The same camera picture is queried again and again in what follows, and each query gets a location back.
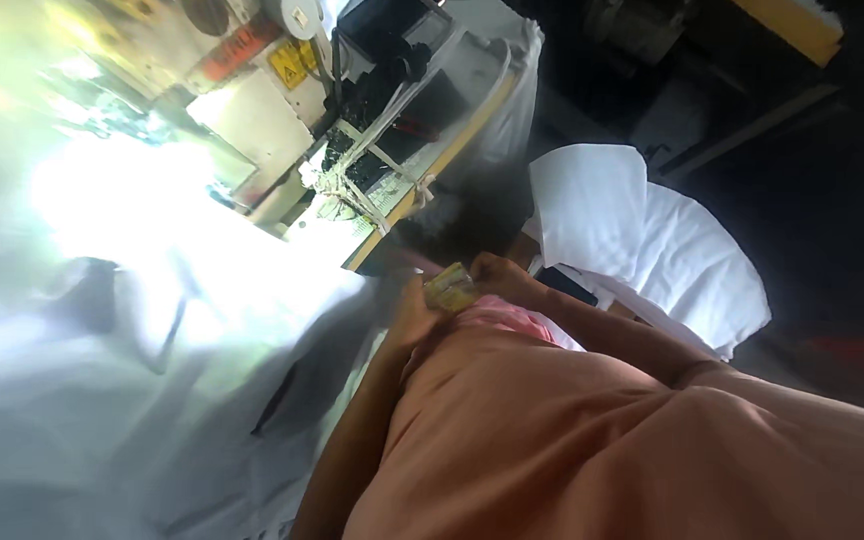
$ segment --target warning label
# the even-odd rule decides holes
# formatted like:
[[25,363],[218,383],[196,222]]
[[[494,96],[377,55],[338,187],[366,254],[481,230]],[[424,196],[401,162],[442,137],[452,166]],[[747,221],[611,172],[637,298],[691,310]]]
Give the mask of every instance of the warning label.
[[290,91],[306,80],[307,70],[318,69],[312,45],[300,41],[299,48],[287,41],[269,55],[269,64]]

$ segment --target finger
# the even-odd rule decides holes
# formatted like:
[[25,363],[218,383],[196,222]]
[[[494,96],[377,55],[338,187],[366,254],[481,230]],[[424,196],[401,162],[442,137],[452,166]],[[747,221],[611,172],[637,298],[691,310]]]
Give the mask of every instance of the finger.
[[498,259],[498,256],[488,251],[480,252],[472,262],[472,267],[468,270],[468,275],[472,276],[473,280],[485,279],[486,275],[489,274],[489,266],[496,259]]
[[423,275],[415,274],[414,276],[409,277],[409,280],[405,283],[405,287],[402,288],[402,297],[403,298],[415,298],[417,296],[423,295]]

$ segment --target white cloth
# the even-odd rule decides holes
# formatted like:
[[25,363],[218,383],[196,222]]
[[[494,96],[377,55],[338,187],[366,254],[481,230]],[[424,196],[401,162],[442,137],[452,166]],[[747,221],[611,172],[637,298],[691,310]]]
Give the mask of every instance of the white cloth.
[[699,202],[647,182],[635,149],[565,147],[531,175],[535,216],[523,231],[538,236],[546,267],[725,360],[771,320],[736,240]]
[[629,283],[645,218],[645,161],[631,146],[576,144],[529,167],[547,266]]
[[[0,539],[277,538],[364,360],[365,279],[301,261],[167,156],[73,142],[31,187],[0,173],[0,216],[46,209],[54,227],[0,218]],[[57,247],[120,268],[75,259],[30,284],[21,262]]]

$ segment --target orange fabric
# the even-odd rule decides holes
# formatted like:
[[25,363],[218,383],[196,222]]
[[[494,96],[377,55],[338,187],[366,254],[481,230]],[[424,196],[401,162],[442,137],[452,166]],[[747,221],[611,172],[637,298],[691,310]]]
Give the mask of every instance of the orange fabric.
[[344,537],[864,538],[864,410],[460,328],[405,382]]

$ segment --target yellow table edge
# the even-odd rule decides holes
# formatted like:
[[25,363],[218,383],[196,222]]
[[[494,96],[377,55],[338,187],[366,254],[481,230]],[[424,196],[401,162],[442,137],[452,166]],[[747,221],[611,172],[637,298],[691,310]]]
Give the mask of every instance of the yellow table edge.
[[[510,74],[507,75],[505,80],[502,81],[502,84],[495,91],[495,94],[489,98],[488,102],[481,106],[468,120],[468,124],[464,129],[459,133],[458,136],[455,137],[455,140],[452,141],[451,144],[448,145],[447,148],[438,156],[438,158],[429,165],[429,168],[425,170],[425,172],[419,177],[424,178],[426,175],[434,174],[439,175],[443,170],[458,156],[459,152],[462,151],[463,148],[469,144],[482,128],[485,127],[486,122],[492,118],[492,115],[496,113],[499,107],[505,103],[506,99],[509,97],[509,94],[512,93],[512,89],[516,86],[516,81],[519,80],[518,74]],[[386,217],[386,220],[389,222],[389,226],[393,226],[400,219],[405,217],[405,214],[412,208],[412,204],[416,200],[416,189],[412,187],[409,191],[402,197],[402,200],[399,201],[395,207],[391,209],[389,215]],[[362,245],[359,246],[358,250],[356,250],[352,256],[342,264],[342,268],[346,270],[355,271],[358,270],[359,266],[366,260],[366,257],[376,249],[379,240],[382,240],[382,235],[378,233],[378,231],[373,230],[371,234],[368,235],[368,238]]]
[[839,52],[842,30],[826,24],[794,0],[731,0],[813,64],[824,68]]

